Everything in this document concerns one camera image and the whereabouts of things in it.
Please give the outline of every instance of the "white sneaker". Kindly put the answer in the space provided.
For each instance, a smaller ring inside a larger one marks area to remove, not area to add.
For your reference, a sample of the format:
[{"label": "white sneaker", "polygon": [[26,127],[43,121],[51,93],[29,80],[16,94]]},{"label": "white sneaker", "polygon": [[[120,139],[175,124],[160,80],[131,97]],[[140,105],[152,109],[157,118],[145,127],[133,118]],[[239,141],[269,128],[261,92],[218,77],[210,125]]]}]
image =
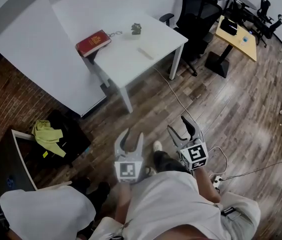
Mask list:
[{"label": "white sneaker", "polygon": [[150,177],[156,174],[156,171],[154,170],[154,168],[146,166],[145,167],[145,174]]},{"label": "white sneaker", "polygon": [[153,152],[155,151],[163,151],[162,143],[160,143],[158,140],[153,143]]}]

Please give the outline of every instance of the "cable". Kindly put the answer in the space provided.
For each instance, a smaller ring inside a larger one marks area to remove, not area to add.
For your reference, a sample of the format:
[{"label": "cable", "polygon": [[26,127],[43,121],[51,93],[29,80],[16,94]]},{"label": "cable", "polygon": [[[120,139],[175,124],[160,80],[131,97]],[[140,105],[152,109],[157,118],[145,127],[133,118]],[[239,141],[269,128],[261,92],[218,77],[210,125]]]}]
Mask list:
[{"label": "cable", "polygon": [[[170,86],[170,83],[162,76],[162,74],[161,74],[155,67],[153,67],[153,68],[154,68],[154,69],[157,71],[157,73],[159,73],[160,76],[165,80],[165,82],[168,84],[169,88],[171,89],[172,93],[175,95],[175,97],[176,97],[177,101],[179,102],[179,104],[181,104],[181,106],[182,106],[182,107],[185,109],[185,111],[189,114],[189,116],[191,117],[191,119],[196,123],[196,121],[194,120],[194,118],[192,117],[192,115],[188,112],[188,110],[186,109],[186,107],[183,106],[183,104],[181,103],[181,101],[180,101],[179,98],[177,97],[176,93],[173,91],[172,87]],[[202,132],[201,128],[200,128],[200,131],[201,131],[201,134],[202,134],[203,142],[205,142],[205,141],[204,141],[204,135],[203,135],[203,132]],[[229,165],[227,156],[224,154],[223,150],[222,150],[219,146],[215,146],[215,147],[211,148],[210,151],[208,151],[208,153],[211,152],[213,149],[216,149],[216,148],[219,148],[220,151],[222,152],[223,156],[225,157],[225,159],[226,159],[226,168],[225,168],[225,170],[224,170],[223,172],[220,172],[220,173],[212,173],[209,177],[211,177],[212,175],[224,174],[224,173],[226,172],[226,170],[227,170],[228,165]]]},{"label": "cable", "polygon": [[[161,75],[161,77],[165,80],[165,82],[168,84],[169,88],[171,89],[172,93],[175,95],[177,101],[179,102],[179,104],[181,104],[181,106],[185,109],[185,111],[187,112],[187,114],[189,114],[189,116],[191,117],[191,119],[196,123],[196,121],[194,120],[194,118],[192,117],[192,115],[188,112],[188,110],[186,109],[186,107],[183,106],[183,104],[181,103],[181,101],[179,100],[179,98],[177,97],[176,93],[173,91],[172,87],[170,86],[170,83],[162,76],[162,74],[155,68],[153,67],[157,73],[159,73]],[[203,132],[200,128],[201,134],[202,134],[202,138],[203,138],[203,142],[204,142],[204,135]]]},{"label": "cable", "polygon": [[[160,74],[160,76],[161,76],[161,77],[164,79],[164,81],[168,84],[169,88],[171,89],[172,93],[175,95],[175,97],[176,97],[177,101],[179,102],[179,104],[185,109],[185,111],[189,114],[189,116],[191,117],[191,119],[196,123],[196,121],[194,120],[194,118],[192,117],[192,115],[188,112],[188,110],[186,109],[186,107],[183,106],[183,104],[181,103],[181,101],[180,101],[179,98],[177,97],[176,93],[173,91],[172,87],[170,86],[170,83],[162,76],[162,74],[161,74],[155,67],[153,67],[153,68],[157,71],[157,73]],[[202,139],[203,139],[203,142],[204,142],[204,135],[203,135],[203,132],[202,132],[201,128],[200,128],[200,131],[201,131]],[[227,167],[228,167],[228,164],[229,164],[229,163],[228,163],[227,156],[224,154],[223,150],[222,150],[219,146],[215,146],[215,147],[211,148],[210,151],[212,151],[213,149],[216,149],[216,148],[219,148],[220,151],[222,152],[223,156],[225,157],[225,159],[226,159],[226,168],[225,168],[225,170],[224,170],[223,172],[220,172],[220,173],[212,173],[209,177],[211,177],[212,175],[221,175],[221,174],[224,174],[224,173],[226,172]],[[272,167],[272,166],[275,166],[275,165],[278,165],[278,164],[281,164],[281,163],[282,163],[282,161],[281,161],[281,162],[274,163],[274,164],[271,164],[271,165],[269,165],[269,166],[267,166],[267,167],[264,167],[264,168],[261,168],[261,169],[257,169],[257,170],[250,171],[250,172],[246,172],[246,173],[243,173],[243,174],[240,174],[240,175],[230,176],[230,177],[227,177],[227,178],[225,178],[225,179],[220,179],[220,181],[223,182],[223,181],[227,181],[227,180],[230,180],[230,179],[233,179],[233,178],[242,177],[242,176],[245,176],[245,175],[248,175],[248,174],[256,173],[256,172],[258,172],[258,171],[265,170],[265,169],[267,169],[267,168],[269,168],[269,167]]]},{"label": "cable", "polygon": [[216,149],[216,148],[219,148],[220,151],[222,152],[223,156],[225,156],[225,159],[226,159],[226,168],[225,168],[225,170],[224,170],[223,172],[212,173],[212,174],[209,176],[209,178],[210,178],[212,175],[224,174],[224,173],[226,172],[226,170],[227,170],[228,165],[229,165],[229,161],[228,161],[228,159],[227,159],[227,156],[224,154],[223,150],[222,150],[219,146],[215,146],[215,147],[211,148],[209,152],[211,152],[213,149]]},{"label": "cable", "polygon": [[227,181],[227,180],[230,180],[230,179],[233,179],[233,178],[236,178],[236,177],[242,177],[242,176],[245,176],[245,175],[248,175],[248,174],[256,173],[258,171],[265,170],[265,169],[267,169],[269,167],[272,167],[272,166],[275,166],[275,165],[278,165],[278,164],[281,164],[281,163],[282,163],[282,161],[274,163],[274,164],[271,164],[271,165],[269,165],[267,167],[264,167],[264,168],[261,168],[261,169],[258,169],[258,170],[253,170],[253,171],[246,172],[246,173],[243,173],[243,174],[240,174],[240,175],[235,175],[235,176],[230,176],[228,178],[220,179],[220,181],[223,182],[223,181]]}]

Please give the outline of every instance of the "red book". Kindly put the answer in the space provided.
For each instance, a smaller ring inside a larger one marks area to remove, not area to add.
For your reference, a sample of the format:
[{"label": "red book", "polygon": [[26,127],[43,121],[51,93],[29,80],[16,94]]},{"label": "red book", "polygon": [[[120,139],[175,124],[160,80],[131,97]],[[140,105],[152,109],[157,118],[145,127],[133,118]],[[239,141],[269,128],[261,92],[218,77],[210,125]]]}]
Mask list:
[{"label": "red book", "polygon": [[100,30],[77,43],[75,48],[81,54],[81,56],[87,57],[110,42],[110,37],[103,30]]}]

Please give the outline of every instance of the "wooden floor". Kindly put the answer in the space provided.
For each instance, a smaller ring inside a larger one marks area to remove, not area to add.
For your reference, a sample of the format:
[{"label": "wooden floor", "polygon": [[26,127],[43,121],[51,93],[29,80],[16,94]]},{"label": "wooden floor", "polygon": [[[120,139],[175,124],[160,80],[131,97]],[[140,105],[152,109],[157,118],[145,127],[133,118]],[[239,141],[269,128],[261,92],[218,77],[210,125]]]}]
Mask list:
[{"label": "wooden floor", "polygon": [[[220,146],[229,159],[223,177],[241,174],[282,161],[282,58],[281,43],[274,37],[268,47],[257,47],[257,62],[252,62],[233,49],[228,60],[226,79],[204,67],[209,51],[221,54],[226,44],[214,38],[206,54],[195,64],[198,76],[193,77],[180,64],[177,76],[169,81],[179,99],[200,125],[208,149]],[[172,63],[167,56],[157,68],[164,73]],[[92,139],[92,147],[74,163],[63,167],[42,185],[66,181],[75,175],[88,176],[95,184],[109,181],[116,184],[113,174],[113,144],[118,135],[131,128],[127,149],[132,149],[140,132],[145,135],[144,156],[151,157],[153,141],[160,140],[171,154],[175,148],[166,127],[171,125],[181,135],[186,129],[180,116],[188,117],[154,70],[149,70],[129,87],[134,108],[128,114],[115,88],[106,90],[108,100],[94,114],[80,121]],[[210,153],[207,169],[221,172],[225,159],[216,149]],[[262,219],[255,239],[282,239],[282,164],[245,177],[225,181],[221,193],[231,191],[259,203]]]}]

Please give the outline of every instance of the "shoe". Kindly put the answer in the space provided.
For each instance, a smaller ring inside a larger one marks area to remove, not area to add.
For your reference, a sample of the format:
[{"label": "shoe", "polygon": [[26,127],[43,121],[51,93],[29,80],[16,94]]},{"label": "shoe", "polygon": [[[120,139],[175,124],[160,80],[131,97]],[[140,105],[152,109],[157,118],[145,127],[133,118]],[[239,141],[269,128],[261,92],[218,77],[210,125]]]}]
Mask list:
[{"label": "shoe", "polygon": [[150,177],[150,176],[155,175],[155,174],[156,174],[156,171],[155,171],[154,168],[149,167],[149,166],[146,166],[146,167],[145,167],[145,174],[146,174],[146,176]]},{"label": "shoe", "polygon": [[108,197],[108,195],[110,194],[110,191],[111,191],[111,188],[110,188],[110,185],[109,183],[107,182],[101,182],[97,188],[97,191],[99,192],[99,194],[101,196],[104,196],[104,197]]},{"label": "shoe", "polygon": [[155,151],[163,151],[162,143],[160,143],[158,140],[153,143],[153,152]]},{"label": "shoe", "polygon": [[73,178],[71,179],[71,181],[72,184],[70,186],[84,195],[86,194],[87,189],[91,185],[90,179],[86,177]]}]

